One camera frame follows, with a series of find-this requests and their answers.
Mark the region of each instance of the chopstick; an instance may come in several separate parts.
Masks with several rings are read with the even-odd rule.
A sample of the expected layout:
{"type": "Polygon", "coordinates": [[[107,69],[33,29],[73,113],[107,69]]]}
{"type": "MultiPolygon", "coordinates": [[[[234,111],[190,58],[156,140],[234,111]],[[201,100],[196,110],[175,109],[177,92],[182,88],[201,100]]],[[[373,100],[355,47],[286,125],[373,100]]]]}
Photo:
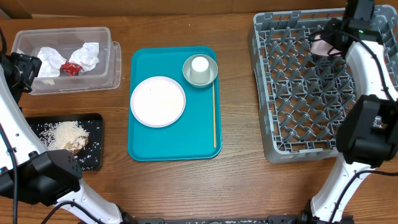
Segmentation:
{"type": "Polygon", "coordinates": [[[214,148],[217,148],[217,139],[216,139],[216,100],[215,100],[214,82],[213,82],[213,130],[214,130],[214,148]]]}

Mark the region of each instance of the crumpled paper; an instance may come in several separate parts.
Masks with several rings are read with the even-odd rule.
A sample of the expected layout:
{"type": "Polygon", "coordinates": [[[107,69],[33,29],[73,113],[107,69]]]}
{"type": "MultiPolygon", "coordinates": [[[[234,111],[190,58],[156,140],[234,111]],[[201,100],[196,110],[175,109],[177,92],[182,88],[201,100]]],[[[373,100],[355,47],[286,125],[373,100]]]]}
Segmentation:
{"type": "Polygon", "coordinates": [[[98,59],[99,51],[99,43],[85,43],[82,48],[74,51],[70,56],[69,62],[82,66],[84,72],[91,71],[95,68],[95,65],[100,62],[98,59]]]}
{"type": "Polygon", "coordinates": [[[42,66],[37,75],[38,78],[60,76],[60,67],[67,61],[57,50],[51,47],[42,47],[37,57],[42,61],[42,66]]]}

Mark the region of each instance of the white cup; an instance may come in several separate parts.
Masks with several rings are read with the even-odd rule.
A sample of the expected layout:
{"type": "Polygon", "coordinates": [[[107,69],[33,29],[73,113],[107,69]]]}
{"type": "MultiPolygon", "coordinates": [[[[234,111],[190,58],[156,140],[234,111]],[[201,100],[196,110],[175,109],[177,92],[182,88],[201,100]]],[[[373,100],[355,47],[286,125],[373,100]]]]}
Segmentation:
{"type": "Polygon", "coordinates": [[[208,83],[211,78],[209,61],[202,56],[195,57],[191,63],[189,77],[199,85],[208,83]]]}

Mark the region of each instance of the white plate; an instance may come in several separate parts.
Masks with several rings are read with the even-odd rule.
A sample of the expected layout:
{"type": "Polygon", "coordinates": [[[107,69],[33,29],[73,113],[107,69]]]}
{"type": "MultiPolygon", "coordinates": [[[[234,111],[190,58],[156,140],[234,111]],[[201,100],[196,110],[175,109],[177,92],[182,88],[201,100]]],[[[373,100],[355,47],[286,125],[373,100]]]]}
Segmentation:
{"type": "Polygon", "coordinates": [[[166,127],[179,119],[185,109],[185,92],[168,77],[151,77],[134,89],[130,98],[131,112],[143,125],[166,127]]]}

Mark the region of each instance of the gray dish rack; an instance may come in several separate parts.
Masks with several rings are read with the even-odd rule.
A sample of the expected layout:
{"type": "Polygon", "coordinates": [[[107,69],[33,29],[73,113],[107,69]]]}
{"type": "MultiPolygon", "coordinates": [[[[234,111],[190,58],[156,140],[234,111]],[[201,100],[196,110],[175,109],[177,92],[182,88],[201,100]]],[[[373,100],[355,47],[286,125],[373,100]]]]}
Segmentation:
{"type": "MultiPolygon", "coordinates": [[[[259,94],[264,154],[275,163],[337,155],[335,134],[355,103],[354,82],[341,57],[310,53],[308,36],[341,9],[265,12],[254,16],[248,44],[259,94]]],[[[376,6],[372,23],[386,48],[385,61],[398,86],[398,15],[376,6]]]]}

